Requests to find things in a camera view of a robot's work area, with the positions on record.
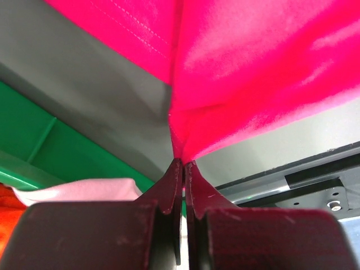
pink cloth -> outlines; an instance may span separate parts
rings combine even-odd
[[[359,0],[46,0],[173,86],[184,162],[360,93]]]
[[[43,190],[13,191],[26,206],[49,201],[132,201],[141,195],[129,178],[85,179]]]

green panel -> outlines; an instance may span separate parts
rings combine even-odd
[[[65,183],[29,163],[0,151],[0,182],[30,191]]]
[[[142,192],[154,184],[1,82],[0,110],[2,183],[34,190],[86,178],[128,177]]]
[[[66,124],[57,121],[31,162],[67,182],[86,178],[134,178],[142,191],[153,182]]]
[[[27,161],[53,116],[0,82],[0,150]]]

